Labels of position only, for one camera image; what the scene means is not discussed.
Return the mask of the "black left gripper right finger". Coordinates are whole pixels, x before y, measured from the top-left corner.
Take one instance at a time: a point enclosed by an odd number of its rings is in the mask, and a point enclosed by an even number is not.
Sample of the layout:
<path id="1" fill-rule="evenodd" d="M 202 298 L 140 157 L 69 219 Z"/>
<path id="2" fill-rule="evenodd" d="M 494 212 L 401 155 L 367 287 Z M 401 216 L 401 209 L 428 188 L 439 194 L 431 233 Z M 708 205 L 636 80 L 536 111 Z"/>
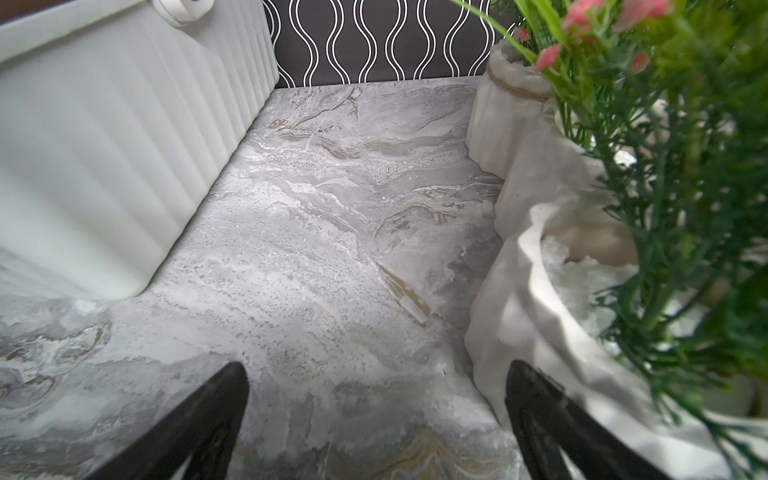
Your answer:
<path id="1" fill-rule="evenodd" d="M 533 479 L 569 479 L 570 459 L 587 479 L 665 479 L 523 360 L 506 376 L 505 406 Z"/>

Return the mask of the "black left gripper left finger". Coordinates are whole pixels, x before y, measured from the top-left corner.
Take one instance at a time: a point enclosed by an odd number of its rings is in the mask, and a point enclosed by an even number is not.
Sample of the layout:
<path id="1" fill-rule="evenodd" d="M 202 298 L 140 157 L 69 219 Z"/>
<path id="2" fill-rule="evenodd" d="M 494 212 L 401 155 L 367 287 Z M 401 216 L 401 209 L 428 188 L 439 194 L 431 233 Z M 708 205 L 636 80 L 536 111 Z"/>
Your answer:
<path id="1" fill-rule="evenodd" d="M 91 479 L 224 479 L 242 425 L 249 383 L 229 362 Z"/>

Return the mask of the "potted pink gypsophila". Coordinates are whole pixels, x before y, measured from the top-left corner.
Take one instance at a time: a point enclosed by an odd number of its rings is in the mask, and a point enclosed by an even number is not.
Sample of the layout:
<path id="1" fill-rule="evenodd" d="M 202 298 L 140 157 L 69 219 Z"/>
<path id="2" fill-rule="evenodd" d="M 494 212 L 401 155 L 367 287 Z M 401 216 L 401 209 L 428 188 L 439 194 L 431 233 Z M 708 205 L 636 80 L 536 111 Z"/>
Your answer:
<path id="1" fill-rule="evenodd" d="M 734 479 L 763 479 L 761 427 L 705 411 L 767 375 L 767 5 L 505 1 L 502 30 L 550 83 L 566 135 L 602 163 L 636 273 L 597 293 L 601 339 L 674 425 L 701 422 Z"/>
<path id="2" fill-rule="evenodd" d="M 506 174 L 495 203 L 494 228 L 503 240 L 527 229 L 529 210 L 552 203 L 572 191 L 592 191 L 605 174 L 603 162 L 562 133 L 557 108 L 547 105 Z"/>

